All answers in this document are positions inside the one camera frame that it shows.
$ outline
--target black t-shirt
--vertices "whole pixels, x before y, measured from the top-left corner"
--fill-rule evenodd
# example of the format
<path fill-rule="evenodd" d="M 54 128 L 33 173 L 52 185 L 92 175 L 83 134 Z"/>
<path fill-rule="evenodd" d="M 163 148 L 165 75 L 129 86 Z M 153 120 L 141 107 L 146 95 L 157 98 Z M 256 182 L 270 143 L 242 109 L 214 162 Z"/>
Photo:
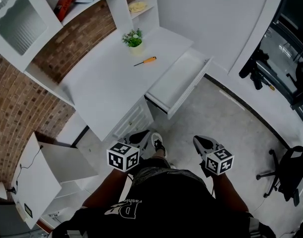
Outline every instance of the black t-shirt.
<path fill-rule="evenodd" d="M 53 238 L 67 235 L 275 237 L 250 213 L 222 207 L 190 171 L 164 168 L 142 169 L 125 201 L 107 209 L 80 209 L 52 233 Z"/>

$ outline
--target floor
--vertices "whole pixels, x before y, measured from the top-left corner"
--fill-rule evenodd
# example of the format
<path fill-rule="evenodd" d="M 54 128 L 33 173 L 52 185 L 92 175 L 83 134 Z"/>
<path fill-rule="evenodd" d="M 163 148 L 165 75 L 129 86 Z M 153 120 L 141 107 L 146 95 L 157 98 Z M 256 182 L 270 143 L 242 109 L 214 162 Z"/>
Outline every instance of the floor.
<path fill-rule="evenodd" d="M 272 156 L 268 150 L 275 149 L 280 157 L 284 153 L 284 147 L 250 112 L 226 98 L 221 94 L 220 88 L 205 78 L 171 120 L 167 120 L 166 115 L 157 108 L 150 106 L 150 109 L 155 120 L 152 128 L 163 136 L 164 146 L 169 153 L 168 160 L 177 168 L 188 169 L 201 177 L 211 191 L 212 179 L 207 179 L 203 174 L 199 166 L 201 158 L 192 140 L 195 135 L 215 138 L 235 155 L 234 166 L 227 172 L 227 176 L 250 212 L 269 225 L 277 237 L 297 229 L 303 219 L 303 200 L 295 207 L 291 200 L 286 202 L 281 193 L 273 192 L 261 205 L 263 194 L 272 180 L 262 178 L 257 181 L 255 176 L 272 169 Z M 106 148 L 109 144 L 110 142 L 101 142 L 90 130 L 77 144 L 99 173 L 97 185 L 111 171 L 106 164 Z M 152 147 L 149 145 L 143 157 L 148 158 L 151 154 Z M 125 198 L 129 186 L 128 179 L 122 198 Z"/>

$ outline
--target black chair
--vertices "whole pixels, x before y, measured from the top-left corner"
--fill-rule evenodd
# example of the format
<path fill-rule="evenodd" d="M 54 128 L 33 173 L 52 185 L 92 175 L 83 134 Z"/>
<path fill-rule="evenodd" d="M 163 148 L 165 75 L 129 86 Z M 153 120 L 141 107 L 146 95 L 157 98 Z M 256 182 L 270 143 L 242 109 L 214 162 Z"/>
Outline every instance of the black chair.
<path fill-rule="evenodd" d="M 302 154 L 299 157 L 291 158 L 294 152 L 300 152 Z M 264 194 L 264 198 L 267 198 L 273 190 L 278 190 L 277 182 L 279 180 L 279 192 L 284 194 L 286 201 L 293 198 L 294 204 L 297 206 L 299 204 L 299 191 L 297 188 L 303 178 L 303 147 L 295 146 L 294 148 L 289 148 L 280 163 L 274 150 L 271 149 L 269 154 L 274 158 L 275 171 L 256 176 L 257 180 L 262 177 L 275 176 L 271 188 L 268 193 Z"/>

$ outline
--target sneaker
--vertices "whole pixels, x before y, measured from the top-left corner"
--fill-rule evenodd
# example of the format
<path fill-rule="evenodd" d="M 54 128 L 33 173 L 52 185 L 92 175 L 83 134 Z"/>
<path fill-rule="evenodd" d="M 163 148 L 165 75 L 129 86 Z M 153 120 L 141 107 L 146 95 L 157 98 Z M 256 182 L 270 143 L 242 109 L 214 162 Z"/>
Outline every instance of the sneaker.
<path fill-rule="evenodd" d="M 151 135 L 151 143 L 153 145 L 153 147 L 155 148 L 155 151 L 157 152 L 159 149 L 162 149 L 164 151 L 164 157 L 167 158 L 167 151 L 164 148 L 164 146 L 162 145 L 162 137 L 159 133 L 154 132 Z"/>

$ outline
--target orange screwdriver handle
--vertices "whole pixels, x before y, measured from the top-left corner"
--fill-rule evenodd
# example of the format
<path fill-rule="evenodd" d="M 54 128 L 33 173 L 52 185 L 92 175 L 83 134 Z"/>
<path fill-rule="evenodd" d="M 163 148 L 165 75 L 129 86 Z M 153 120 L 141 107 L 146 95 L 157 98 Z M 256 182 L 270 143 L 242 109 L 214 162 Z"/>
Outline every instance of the orange screwdriver handle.
<path fill-rule="evenodd" d="M 157 57 L 151 57 L 151 58 L 148 58 L 147 60 L 145 60 L 143 63 L 155 61 L 156 59 L 157 59 Z"/>

